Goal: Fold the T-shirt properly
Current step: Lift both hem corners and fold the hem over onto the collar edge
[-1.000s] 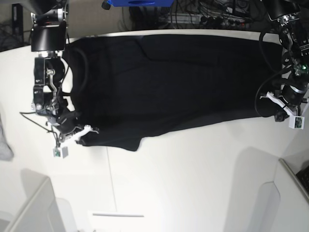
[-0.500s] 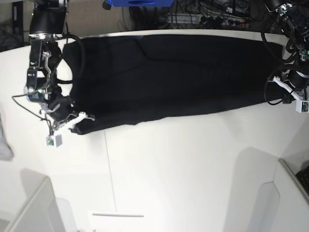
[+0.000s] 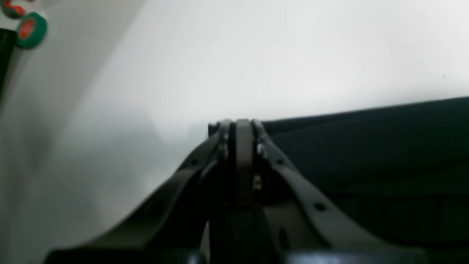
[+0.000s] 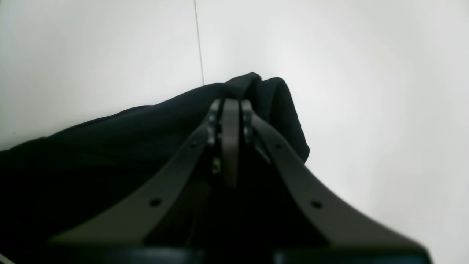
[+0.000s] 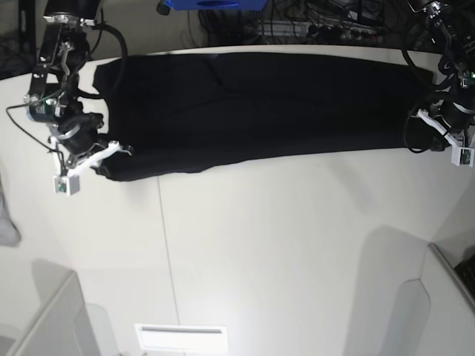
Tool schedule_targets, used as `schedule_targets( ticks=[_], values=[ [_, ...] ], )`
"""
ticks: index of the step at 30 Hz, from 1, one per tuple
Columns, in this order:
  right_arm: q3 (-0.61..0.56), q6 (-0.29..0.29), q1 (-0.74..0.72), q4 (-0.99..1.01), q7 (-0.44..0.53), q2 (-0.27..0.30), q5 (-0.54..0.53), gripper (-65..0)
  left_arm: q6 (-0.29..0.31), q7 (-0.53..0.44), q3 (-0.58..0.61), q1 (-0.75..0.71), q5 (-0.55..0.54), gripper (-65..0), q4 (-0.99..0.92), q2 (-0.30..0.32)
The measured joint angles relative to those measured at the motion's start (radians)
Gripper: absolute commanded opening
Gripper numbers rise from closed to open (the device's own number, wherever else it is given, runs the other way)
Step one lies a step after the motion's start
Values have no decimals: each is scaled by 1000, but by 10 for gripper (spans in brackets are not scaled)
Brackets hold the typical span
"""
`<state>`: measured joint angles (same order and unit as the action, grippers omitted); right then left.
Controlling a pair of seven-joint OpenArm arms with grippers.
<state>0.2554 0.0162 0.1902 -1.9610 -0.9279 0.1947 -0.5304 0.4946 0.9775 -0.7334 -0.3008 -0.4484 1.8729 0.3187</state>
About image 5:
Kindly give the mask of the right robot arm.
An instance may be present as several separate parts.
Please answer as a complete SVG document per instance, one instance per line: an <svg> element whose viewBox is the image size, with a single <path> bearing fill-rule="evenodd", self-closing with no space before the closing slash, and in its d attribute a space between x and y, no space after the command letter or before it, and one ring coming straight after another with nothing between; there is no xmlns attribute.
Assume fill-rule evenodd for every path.
<svg viewBox="0 0 475 356"><path fill-rule="evenodd" d="M121 32L105 22L102 2L48 1L44 18L47 26L42 46L21 107L32 121L48 127L50 137L41 146L56 157L59 175L78 174L118 152L132 155L131 146L107 140L99 133L104 116L84 112L80 101L107 99L125 75L127 44ZM87 40L87 29L110 33L119 42L119 71L103 94L79 89L79 72L94 52Z"/></svg>

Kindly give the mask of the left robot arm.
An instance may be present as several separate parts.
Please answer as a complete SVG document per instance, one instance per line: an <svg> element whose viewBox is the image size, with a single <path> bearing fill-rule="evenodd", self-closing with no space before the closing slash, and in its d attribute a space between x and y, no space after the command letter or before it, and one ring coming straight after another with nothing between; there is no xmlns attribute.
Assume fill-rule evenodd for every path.
<svg viewBox="0 0 475 356"><path fill-rule="evenodd" d="M401 52L407 66L428 89L404 122L403 142L414 154L443 151L450 146L469 148L469 127L474 125L474 2L409 1L413 14L407 18L402 33ZM435 84L422 77L410 57L407 35L416 25L426 25L430 40L442 48L438 71L444 79ZM427 117L425 124L432 134L421 147L409 138L410 124Z"/></svg>

